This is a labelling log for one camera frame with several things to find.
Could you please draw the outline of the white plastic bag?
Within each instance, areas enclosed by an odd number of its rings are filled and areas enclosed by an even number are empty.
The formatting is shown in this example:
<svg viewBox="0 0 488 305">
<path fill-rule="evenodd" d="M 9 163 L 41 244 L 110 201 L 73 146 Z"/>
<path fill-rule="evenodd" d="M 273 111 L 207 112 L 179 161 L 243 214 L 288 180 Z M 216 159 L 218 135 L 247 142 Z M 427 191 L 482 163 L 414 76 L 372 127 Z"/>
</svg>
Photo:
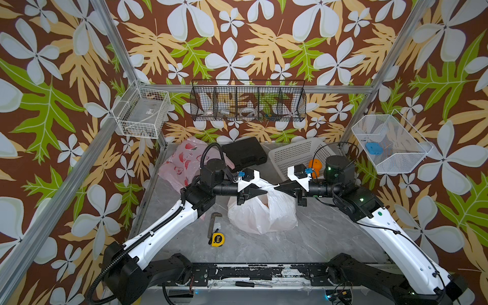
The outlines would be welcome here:
<svg viewBox="0 0 488 305">
<path fill-rule="evenodd" d="M 290 231 L 298 226 L 295 198 L 274 189 L 241 205 L 232 197 L 227 217 L 239 230 L 255 235 Z"/>
</svg>

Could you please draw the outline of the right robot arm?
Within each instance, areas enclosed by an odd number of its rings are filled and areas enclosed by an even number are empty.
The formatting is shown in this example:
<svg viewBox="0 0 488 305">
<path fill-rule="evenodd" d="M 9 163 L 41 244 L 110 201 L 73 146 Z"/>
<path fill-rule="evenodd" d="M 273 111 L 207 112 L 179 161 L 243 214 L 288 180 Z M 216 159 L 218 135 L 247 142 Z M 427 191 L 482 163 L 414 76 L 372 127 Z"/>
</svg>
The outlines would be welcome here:
<svg viewBox="0 0 488 305">
<path fill-rule="evenodd" d="M 332 199 L 338 208 L 381 246 L 401 271 L 391 274 L 347 254 L 329 262 L 330 281 L 364 286 L 395 304 L 457 304 L 468 292 L 465 279 L 435 263 L 397 224 L 382 201 L 355 183 L 355 164 L 330 145 L 307 140 L 269 152 L 284 182 L 277 190 L 305 207 L 308 198 Z"/>
</svg>

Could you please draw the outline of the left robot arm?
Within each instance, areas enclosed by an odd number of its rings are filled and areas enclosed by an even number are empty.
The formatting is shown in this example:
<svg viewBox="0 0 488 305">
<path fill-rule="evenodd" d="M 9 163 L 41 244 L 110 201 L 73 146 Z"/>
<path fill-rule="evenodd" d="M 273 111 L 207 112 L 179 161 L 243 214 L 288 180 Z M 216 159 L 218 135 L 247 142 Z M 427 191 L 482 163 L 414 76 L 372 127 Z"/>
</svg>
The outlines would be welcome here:
<svg viewBox="0 0 488 305">
<path fill-rule="evenodd" d="M 191 262 L 182 254 L 154 261 L 156 254 L 185 227 L 212 207 L 219 196 L 239 204 L 266 194 L 259 171 L 245 169 L 233 174 L 222 146 L 209 144 L 200 156 L 200 172 L 180 190 L 175 205 L 145 231 L 123 244 L 114 242 L 105 252 L 103 268 L 86 293 L 88 304 L 133 304 L 148 288 L 165 282 L 187 282 Z"/>
</svg>

